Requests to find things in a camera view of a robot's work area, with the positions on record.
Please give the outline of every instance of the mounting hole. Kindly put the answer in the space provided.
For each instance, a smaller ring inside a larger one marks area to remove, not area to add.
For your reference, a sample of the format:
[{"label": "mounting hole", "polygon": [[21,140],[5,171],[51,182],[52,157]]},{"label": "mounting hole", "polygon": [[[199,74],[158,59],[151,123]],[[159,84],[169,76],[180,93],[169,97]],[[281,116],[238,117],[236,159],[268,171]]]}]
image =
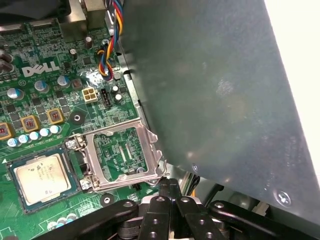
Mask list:
[{"label": "mounting hole", "polygon": [[73,118],[73,119],[74,119],[75,121],[79,121],[80,118],[81,118],[81,117],[80,117],[79,115],[74,115],[74,118]]},{"label": "mounting hole", "polygon": [[164,202],[165,201],[165,199],[162,196],[159,196],[156,200],[158,202]]},{"label": "mounting hole", "polygon": [[155,231],[152,231],[152,232],[149,233],[149,237],[152,238],[152,239],[155,239],[157,237],[157,235],[158,234]]},{"label": "mounting hole", "polygon": [[213,233],[212,232],[207,232],[206,234],[205,234],[205,237],[207,238],[207,239],[213,239],[214,238],[214,235],[213,235]]}]

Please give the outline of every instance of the surface mount component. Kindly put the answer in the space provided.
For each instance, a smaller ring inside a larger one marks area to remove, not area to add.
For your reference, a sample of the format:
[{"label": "surface mount component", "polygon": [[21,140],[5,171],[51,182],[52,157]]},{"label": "surface mount component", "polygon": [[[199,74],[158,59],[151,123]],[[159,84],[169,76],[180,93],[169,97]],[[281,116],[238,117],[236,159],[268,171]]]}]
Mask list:
[{"label": "surface mount component", "polygon": [[[120,174],[116,180],[108,181],[104,175],[104,170],[102,169],[99,161],[94,138],[97,135],[106,135],[112,137],[113,134],[130,128],[136,129],[147,171],[132,175]],[[92,188],[95,192],[104,192],[110,189],[134,185],[141,182],[147,182],[148,184],[154,186],[158,183],[158,181],[154,183],[150,183],[148,181],[155,179],[159,180],[167,173],[166,160],[163,163],[163,171],[158,169],[158,163],[162,157],[162,152],[160,150],[155,150],[152,146],[152,144],[157,142],[158,137],[142,124],[142,120],[140,118],[129,120],[113,126],[104,127],[84,134],[75,134],[72,135],[70,139],[76,141],[74,150],[82,153],[84,156],[83,161],[89,166],[85,177],[90,179]]]},{"label": "surface mount component", "polygon": [[87,12],[88,28],[103,28],[105,25],[106,7],[101,0],[84,0]]},{"label": "surface mount component", "polygon": [[59,146],[9,162],[25,213],[31,213],[78,191],[65,148]]},{"label": "surface mount component", "polygon": [[0,123],[0,140],[13,138],[14,133],[11,131],[10,125],[6,122]]},{"label": "surface mount component", "polygon": [[33,115],[22,117],[21,122],[24,131],[27,133],[40,129],[38,119]]},{"label": "surface mount component", "polygon": [[66,43],[84,39],[87,33],[86,16],[79,0],[69,0],[71,13],[58,19]]},{"label": "surface mount component", "polygon": [[64,115],[60,108],[51,109],[46,114],[51,124],[61,124],[65,121]]}]

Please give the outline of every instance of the screw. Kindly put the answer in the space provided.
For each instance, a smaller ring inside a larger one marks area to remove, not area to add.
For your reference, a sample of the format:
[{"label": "screw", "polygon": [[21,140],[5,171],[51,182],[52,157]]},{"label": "screw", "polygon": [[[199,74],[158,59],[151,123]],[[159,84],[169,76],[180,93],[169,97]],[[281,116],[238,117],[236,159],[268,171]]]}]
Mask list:
[{"label": "screw", "polygon": [[214,204],[214,206],[215,206],[216,208],[218,208],[218,209],[222,209],[225,205],[224,205],[223,203],[221,203],[221,202],[216,202],[216,203]]},{"label": "screw", "polygon": [[75,149],[77,147],[77,143],[75,140],[69,140],[65,143],[67,149]]},{"label": "screw", "polygon": [[284,191],[278,191],[275,195],[275,199],[284,207],[289,207],[291,205],[291,199],[289,195]]},{"label": "screw", "polygon": [[88,190],[91,188],[91,183],[88,180],[80,180],[82,190]]},{"label": "screw", "polygon": [[181,198],[181,201],[184,203],[187,203],[187,202],[189,202],[189,198],[184,196],[183,198]]},{"label": "screw", "polygon": [[194,163],[192,163],[192,168],[193,168],[193,171],[195,171],[196,173],[198,172],[198,166],[195,165]]},{"label": "screw", "polygon": [[125,204],[123,204],[123,206],[126,208],[130,208],[133,206],[133,204],[131,202],[127,201]]}]

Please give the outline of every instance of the microchip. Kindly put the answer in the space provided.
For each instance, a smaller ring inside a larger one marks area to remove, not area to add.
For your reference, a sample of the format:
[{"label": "microchip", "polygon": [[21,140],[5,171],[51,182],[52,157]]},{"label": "microchip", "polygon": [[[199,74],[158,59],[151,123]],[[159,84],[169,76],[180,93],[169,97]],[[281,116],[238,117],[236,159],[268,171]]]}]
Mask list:
[{"label": "microchip", "polygon": [[15,105],[10,104],[6,106],[6,110],[8,111],[8,113],[13,113],[16,111]]},{"label": "microchip", "polygon": [[69,62],[66,61],[66,62],[63,63],[63,66],[64,66],[65,69],[69,69],[71,65],[70,65]]},{"label": "microchip", "polygon": [[13,124],[14,129],[22,128],[22,122],[20,120],[14,121],[12,124]]},{"label": "microchip", "polygon": [[69,106],[63,106],[61,109],[62,109],[62,112],[63,112],[63,113],[68,113],[68,112],[70,112],[70,107],[69,107]]},{"label": "microchip", "polygon": [[65,121],[60,108],[51,109],[46,114],[51,124],[61,124]]},{"label": "microchip", "polygon": [[45,114],[45,113],[39,114],[38,117],[39,117],[41,122],[43,122],[43,121],[48,119],[47,114]]},{"label": "microchip", "polygon": [[84,64],[84,65],[89,65],[89,64],[91,64],[91,59],[90,59],[89,56],[83,58],[83,64]]},{"label": "microchip", "polygon": [[117,117],[117,116],[114,116],[112,119],[113,119],[114,123],[118,123],[119,122],[119,117]]},{"label": "microchip", "polygon": [[40,129],[40,124],[35,116],[30,115],[21,118],[22,126],[25,132],[29,133]]},{"label": "microchip", "polygon": [[59,99],[59,103],[61,106],[67,105],[67,100],[65,98]]},{"label": "microchip", "polygon": [[56,97],[59,98],[63,98],[64,97],[64,93],[61,90],[58,90],[55,92]]},{"label": "microchip", "polygon": [[38,107],[36,107],[36,112],[38,114],[42,114],[45,112],[45,108],[43,106],[38,106]]},{"label": "microchip", "polygon": [[10,125],[6,122],[0,122],[0,140],[7,140],[14,136]]},{"label": "microchip", "polygon": [[80,78],[72,80],[71,85],[74,90],[81,90],[83,88],[83,84]]},{"label": "microchip", "polygon": [[34,106],[38,106],[41,104],[40,98],[36,97],[34,99],[32,99],[32,103]]},{"label": "microchip", "polygon": [[12,114],[10,114],[10,118],[11,118],[12,121],[15,121],[15,120],[20,119],[18,113],[12,113]]},{"label": "microchip", "polygon": [[26,214],[34,213],[79,191],[69,161],[65,147],[61,145],[7,163],[6,167]]}]

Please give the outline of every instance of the blue wire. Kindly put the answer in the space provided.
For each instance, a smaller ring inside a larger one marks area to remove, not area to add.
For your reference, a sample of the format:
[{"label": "blue wire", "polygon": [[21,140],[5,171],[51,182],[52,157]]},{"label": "blue wire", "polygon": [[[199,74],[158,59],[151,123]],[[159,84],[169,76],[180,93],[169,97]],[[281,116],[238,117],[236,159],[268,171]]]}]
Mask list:
[{"label": "blue wire", "polygon": [[117,5],[117,7],[119,8],[121,15],[123,15],[123,9],[122,9],[121,4],[118,2],[118,0],[113,0],[113,1],[115,2],[115,4]]}]

